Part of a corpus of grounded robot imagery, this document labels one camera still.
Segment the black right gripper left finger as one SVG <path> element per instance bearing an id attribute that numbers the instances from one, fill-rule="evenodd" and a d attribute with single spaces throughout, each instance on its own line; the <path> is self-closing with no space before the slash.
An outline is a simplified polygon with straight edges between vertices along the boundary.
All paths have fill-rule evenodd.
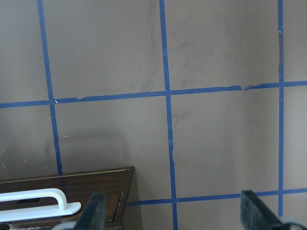
<path id="1" fill-rule="evenodd" d="M 106 227 L 106 200 L 104 194 L 93 194 L 83 209 L 75 230 L 104 230 Z"/>

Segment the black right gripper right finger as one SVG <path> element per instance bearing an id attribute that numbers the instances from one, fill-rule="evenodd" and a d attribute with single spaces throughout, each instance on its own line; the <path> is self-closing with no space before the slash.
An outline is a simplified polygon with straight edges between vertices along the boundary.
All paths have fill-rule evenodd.
<path id="1" fill-rule="evenodd" d="M 240 220 L 245 230 L 281 230 L 283 223 L 251 190 L 243 190 Z"/>

